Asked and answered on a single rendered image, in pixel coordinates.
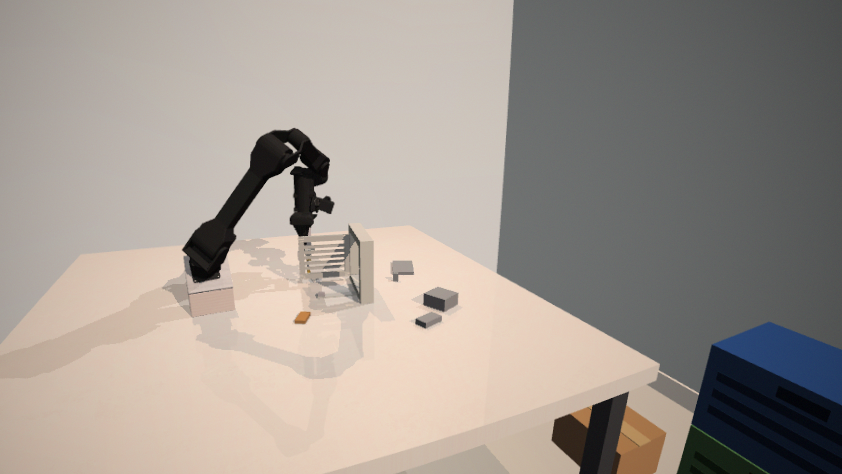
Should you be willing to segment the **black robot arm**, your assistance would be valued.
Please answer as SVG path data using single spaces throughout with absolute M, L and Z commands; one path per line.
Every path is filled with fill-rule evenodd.
M 287 142 L 297 151 L 293 153 L 284 144 Z M 315 148 L 311 139 L 299 129 L 272 130 L 258 138 L 250 154 L 250 168 L 223 208 L 214 219 L 203 222 L 183 247 L 183 252 L 190 257 L 194 283 L 221 277 L 219 270 L 236 239 L 236 223 L 267 180 L 297 163 L 299 156 L 308 168 L 295 166 L 290 172 L 294 175 L 294 190 L 312 190 L 328 180 L 330 159 Z

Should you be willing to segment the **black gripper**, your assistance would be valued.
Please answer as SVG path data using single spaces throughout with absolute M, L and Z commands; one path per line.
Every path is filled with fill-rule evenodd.
M 295 206 L 294 213 L 290 217 L 290 224 L 293 225 L 298 236 L 308 236 L 309 227 L 314 224 L 318 214 L 311 211 L 311 201 L 314 197 L 314 189 L 306 191 L 294 190 Z

